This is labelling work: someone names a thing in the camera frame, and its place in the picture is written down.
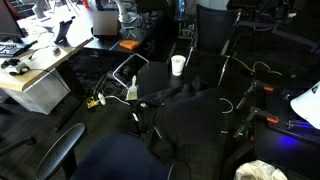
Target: floor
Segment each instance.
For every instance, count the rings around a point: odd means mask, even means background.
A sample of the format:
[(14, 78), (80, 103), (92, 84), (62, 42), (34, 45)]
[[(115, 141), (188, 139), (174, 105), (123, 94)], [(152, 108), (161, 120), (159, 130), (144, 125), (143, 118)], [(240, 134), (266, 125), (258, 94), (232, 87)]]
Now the floor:
[[(304, 11), (298, 13), (296, 21), (287, 25), (287, 29), (313, 41), (318, 41), (320, 39), (319, 5), (320, 3), (317, 0), (307, 0)], [(292, 80), (293, 77), (300, 77), (312, 69), (320, 60), (320, 55), (311, 54), (309, 52), (310, 48), (306, 45), (281, 38), (268, 31), (255, 32), (250, 28), (246, 28), (244, 31), (247, 33), (240, 37), (235, 49), (237, 59), (243, 61), (250, 68), (256, 61), (263, 61), (270, 66), (272, 71), (282, 73), (282, 76), (266, 73), (268, 69), (265, 66), (256, 66), (257, 73), (255, 75), (263, 77), (265, 81), (281, 82), (280, 80)], [(174, 54), (188, 55), (189, 41), (167, 38), (163, 39), (163, 46), (161, 47), (165, 48), (160, 47), (160, 55), (150, 56), (150, 60), (165, 62), (173, 42), (177, 42)], [(98, 67), (96, 72), (86, 75), (78, 74), (79, 79), (88, 91), (95, 87), (99, 76), (103, 72), (109, 72), (112, 70), (110, 66), (116, 66), (119, 63), (112, 58), (113, 56), (92, 58), (83, 54), (75, 57), (75, 59), (81, 59), (83, 62), (92, 60), (95, 70)], [(110, 62), (101, 61), (101, 59), (109, 59), (113, 63), (110, 64)], [(223, 86), (230, 87), (226, 94), (233, 104), (239, 102), (252, 78), (252, 74), (245, 69), (243, 64), (233, 59), (227, 68), (226, 77), (223, 79)], [(118, 89), (115, 88), (118, 87), (116, 84), (112, 87), (111, 89), (114, 91), (111, 91), (111, 93), (119, 93)], [(78, 105), (76, 111), (68, 116), (68, 120), (62, 128), (55, 132), (53, 127), (57, 121), (65, 118), (62, 114), (68, 106), (75, 105)], [(86, 101), (79, 102), (68, 95), (49, 116), (27, 112), (14, 101), (7, 101), (0, 106), (10, 111), (9, 114), (0, 114), (0, 147), (5, 147), (29, 135), (34, 136), (37, 140), (33, 145), (22, 145), (0, 156), (0, 175), (8, 179), (34, 179), (41, 158), (50, 146), (76, 123), (82, 122), (87, 126), (85, 136), (75, 149), (77, 160), (81, 160), (100, 137), (112, 132), (128, 133), (134, 129), (134, 124), (128, 119), (128, 113), (131, 112), (130, 108), (114, 99), (107, 101), (105, 106), (98, 106), (94, 112), (89, 112)], [(237, 113), (227, 115), (227, 119), (231, 122), (230, 131), (234, 131), (241, 123), (241, 118)], [(225, 157), (242, 140), (241, 138), (236, 140), (228, 138), (225, 146)], [(215, 146), (184, 145), (179, 147), (180, 153), (177, 157), (188, 162), (192, 171), (192, 180), (223, 179), (215, 178), (217, 177), (215, 171), (218, 171), (219, 166), (216, 166), (216, 157), (212, 152), (216, 150)], [(242, 161), (248, 160), (252, 160), (252, 157), (250, 156)], [(52, 179), (64, 179), (62, 170), (59, 170)]]

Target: paper cup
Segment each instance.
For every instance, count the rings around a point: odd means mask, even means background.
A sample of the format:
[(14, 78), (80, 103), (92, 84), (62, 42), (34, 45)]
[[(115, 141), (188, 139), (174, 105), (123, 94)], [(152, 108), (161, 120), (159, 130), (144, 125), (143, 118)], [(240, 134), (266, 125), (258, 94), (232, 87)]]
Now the paper cup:
[(171, 57), (172, 74), (175, 76), (180, 76), (182, 74), (182, 70), (185, 62), (186, 62), (186, 58), (184, 56), (181, 56), (181, 55), (172, 56)]

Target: computer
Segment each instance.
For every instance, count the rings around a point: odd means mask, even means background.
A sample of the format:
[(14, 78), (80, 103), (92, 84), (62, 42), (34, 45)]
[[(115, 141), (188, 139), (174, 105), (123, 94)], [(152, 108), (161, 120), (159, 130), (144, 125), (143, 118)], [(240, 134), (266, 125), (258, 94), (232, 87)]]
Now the computer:
[(21, 38), (26, 37), (26, 35), (15, 20), (7, 1), (3, 0), (0, 1), (0, 24), (0, 38), (22, 43)]

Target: chair armrest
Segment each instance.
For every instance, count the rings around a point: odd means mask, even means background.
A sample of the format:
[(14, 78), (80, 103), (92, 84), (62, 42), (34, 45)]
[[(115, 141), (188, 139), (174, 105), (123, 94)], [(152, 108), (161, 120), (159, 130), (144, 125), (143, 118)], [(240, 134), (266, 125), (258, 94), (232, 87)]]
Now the chair armrest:
[(60, 168), (68, 155), (70, 153), (73, 154), (73, 149), (83, 136), (85, 130), (86, 126), (78, 123), (65, 132), (41, 160), (36, 171), (36, 178), (50, 178)]

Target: black office chair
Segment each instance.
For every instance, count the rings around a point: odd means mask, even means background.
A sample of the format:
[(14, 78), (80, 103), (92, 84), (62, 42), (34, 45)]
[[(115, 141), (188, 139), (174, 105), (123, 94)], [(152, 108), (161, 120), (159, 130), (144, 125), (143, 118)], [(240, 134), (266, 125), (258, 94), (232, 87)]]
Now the black office chair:
[(136, 136), (114, 133), (102, 137), (77, 166), (73, 149), (85, 132), (76, 124), (57, 140), (42, 159), (36, 179), (48, 179), (62, 165), (66, 179), (173, 180), (190, 179), (183, 162), (160, 163)]
[(208, 56), (225, 56), (227, 60), (220, 76), (221, 81), (225, 66), (230, 57), (230, 53), (227, 55), (227, 50), (235, 44), (231, 45), (230, 42), (234, 40), (234, 32), (240, 15), (241, 13), (238, 10), (211, 9), (197, 4), (196, 32), (191, 41), (186, 66), (191, 58), (194, 57), (194, 53)]

